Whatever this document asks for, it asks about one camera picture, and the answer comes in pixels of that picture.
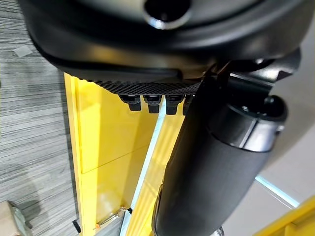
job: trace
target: light strip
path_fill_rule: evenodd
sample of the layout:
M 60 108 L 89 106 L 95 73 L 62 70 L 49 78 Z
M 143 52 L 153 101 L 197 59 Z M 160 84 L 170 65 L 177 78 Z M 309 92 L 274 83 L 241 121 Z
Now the light strip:
M 255 180 L 259 182 L 260 184 L 262 184 L 263 186 L 265 186 L 266 188 L 268 188 L 271 192 L 273 192 L 274 194 L 276 194 L 277 196 L 285 200 L 287 203 L 289 203 L 293 207 L 297 208 L 300 205 L 298 201 L 290 197 L 288 194 L 280 190 L 278 187 L 274 186 L 271 182 L 267 181 L 264 177 L 256 176 Z
M 147 173 L 147 170 L 149 167 L 149 163 L 150 163 L 152 155 L 153 155 L 154 148 L 155 148 L 157 141 L 158 141 L 159 133 L 162 129 L 165 115 L 166 115 L 166 101 L 164 99 L 164 101 L 162 103 L 162 107 L 161 107 L 159 115 L 158 115 L 158 118 L 157 118 L 156 126 L 155 126 L 153 134 L 152 134 L 152 138 L 151 138 L 151 141 L 149 144 L 147 155 L 146 155 L 146 158 L 145 158 L 143 166 L 142 166 L 140 177 L 139 177 L 139 180 L 138 180 L 138 183 L 137 183 L 137 186 L 136 186 L 136 189 L 134 191 L 134 195 L 133 195 L 133 198 L 131 201 L 130 207 L 132 209 L 134 209 L 134 207 L 137 203 L 137 200 L 138 200 L 138 197 L 140 194 L 140 190 L 141 190 L 144 178 L 146 176 L 146 173 Z M 131 220 L 131 215 L 128 212 L 126 212 L 125 216 L 124 216 L 124 220 L 123 220 L 123 226 L 122 226 L 122 229 L 121 229 L 120 234 L 119 234 L 120 236 L 126 235 L 130 220 Z

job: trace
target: black foam grip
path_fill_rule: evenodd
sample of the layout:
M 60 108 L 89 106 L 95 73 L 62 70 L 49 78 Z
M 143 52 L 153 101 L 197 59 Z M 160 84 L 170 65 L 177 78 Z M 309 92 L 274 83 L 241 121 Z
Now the black foam grip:
M 268 158 L 268 152 L 222 143 L 198 117 L 189 111 L 167 164 L 155 219 L 158 236 L 211 235 L 239 204 Z

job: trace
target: gray carpet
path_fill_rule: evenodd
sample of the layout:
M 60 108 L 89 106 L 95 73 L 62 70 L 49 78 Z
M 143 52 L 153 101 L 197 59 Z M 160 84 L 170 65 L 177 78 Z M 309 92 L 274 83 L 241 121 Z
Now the gray carpet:
M 14 49 L 32 53 L 19 58 Z M 35 50 L 13 0 L 0 1 L 0 201 L 35 236 L 78 235 L 63 74 Z

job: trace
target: cardboard box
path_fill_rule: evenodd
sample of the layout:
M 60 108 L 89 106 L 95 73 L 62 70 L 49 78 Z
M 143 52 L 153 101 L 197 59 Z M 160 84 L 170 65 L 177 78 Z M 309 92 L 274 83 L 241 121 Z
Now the cardboard box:
M 8 201 L 0 203 L 0 232 L 1 236 L 21 236 L 12 214 Z

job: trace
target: yellow panel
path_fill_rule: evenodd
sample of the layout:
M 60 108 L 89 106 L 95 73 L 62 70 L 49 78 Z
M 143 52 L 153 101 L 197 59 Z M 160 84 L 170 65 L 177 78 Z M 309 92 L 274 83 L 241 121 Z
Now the yellow panel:
M 155 200 L 183 120 L 184 116 L 179 112 L 164 119 L 139 198 L 132 212 L 127 236 L 153 236 L 151 220 Z
M 132 112 L 117 95 L 87 81 L 77 81 L 76 94 L 82 173 L 150 143 L 158 116 L 149 114 L 143 100 L 143 111 Z
M 148 147 L 143 147 L 82 175 L 84 226 L 86 235 L 94 235 L 96 222 L 106 219 L 120 207 L 129 208 Z
M 315 196 L 254 236 L 315 236 Z
M 83 236 L 129 207 L 157 114 L 131 112 L 117 95 L 65 74 L 77 198 Z

